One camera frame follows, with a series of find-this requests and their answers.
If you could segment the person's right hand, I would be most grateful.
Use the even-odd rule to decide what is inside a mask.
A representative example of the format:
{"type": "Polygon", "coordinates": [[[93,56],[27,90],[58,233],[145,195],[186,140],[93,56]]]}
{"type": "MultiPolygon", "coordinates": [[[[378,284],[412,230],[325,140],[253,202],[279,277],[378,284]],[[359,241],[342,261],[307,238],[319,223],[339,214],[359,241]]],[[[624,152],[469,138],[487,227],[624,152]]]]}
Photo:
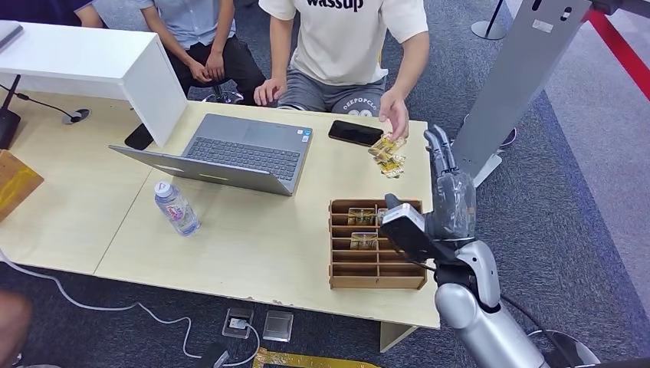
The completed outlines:
{"type": "Polygon", "coordinates": [[[254,102],[258,106],[269,107],[276,103],[287,90],[285,77],[272,77],[254,90],[254,102]]]}

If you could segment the seated person's left hand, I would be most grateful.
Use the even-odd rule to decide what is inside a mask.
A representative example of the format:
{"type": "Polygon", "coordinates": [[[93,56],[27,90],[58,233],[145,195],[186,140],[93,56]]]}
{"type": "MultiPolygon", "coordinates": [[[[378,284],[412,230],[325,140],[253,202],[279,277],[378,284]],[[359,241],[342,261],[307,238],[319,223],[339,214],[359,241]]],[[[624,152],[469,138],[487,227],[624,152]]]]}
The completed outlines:
{"type": "Polygon", "coordinates": [[[205,72],[213,81],[221,81],[225,78],[225,65],[221,51],[212,51],[205,63],[205,72]]]}

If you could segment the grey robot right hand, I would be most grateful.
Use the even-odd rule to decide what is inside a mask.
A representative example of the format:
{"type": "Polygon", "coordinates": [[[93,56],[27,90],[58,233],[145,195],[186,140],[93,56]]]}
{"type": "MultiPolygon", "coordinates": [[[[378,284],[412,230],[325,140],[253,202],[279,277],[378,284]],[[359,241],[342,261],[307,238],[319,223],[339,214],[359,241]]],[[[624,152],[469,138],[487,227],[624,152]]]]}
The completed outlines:
{"type": "Polygon", "coordinates": [[[451,150],[446,132],[433,125],[424,132],[432,165],[432,230],[442,241],[475,237],[476,189],[471,176],[462,171],[451,150]]]}

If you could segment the seated person's right hand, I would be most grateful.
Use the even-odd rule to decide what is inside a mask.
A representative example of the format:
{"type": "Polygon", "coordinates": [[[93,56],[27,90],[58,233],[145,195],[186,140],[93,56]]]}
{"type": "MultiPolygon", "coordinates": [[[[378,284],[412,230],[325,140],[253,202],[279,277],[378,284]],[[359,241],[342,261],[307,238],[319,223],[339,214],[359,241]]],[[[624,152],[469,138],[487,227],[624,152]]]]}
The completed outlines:
{"type": "Polygon", "coordinates": [[[201,83],[207,84],[212,80],[208,71],[205,69],[205,66],[194,60],[193,58],[188,59],[185,62],[185,65],[190,70],[192,77],[201,83]]]}

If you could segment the person's left hand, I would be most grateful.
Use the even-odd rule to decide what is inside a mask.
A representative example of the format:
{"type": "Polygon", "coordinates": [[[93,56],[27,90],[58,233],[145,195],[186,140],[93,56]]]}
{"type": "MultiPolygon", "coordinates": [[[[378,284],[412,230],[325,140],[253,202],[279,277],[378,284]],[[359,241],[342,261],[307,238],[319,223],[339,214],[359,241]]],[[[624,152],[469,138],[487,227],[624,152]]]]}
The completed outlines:
{"type": "Polygon", "coordinates": [[[409,112],[403,94],[391,88],[380,99],[379,120],[388,121],[391,126],[391,140],[406,138],[409,135],[409,112]]]}

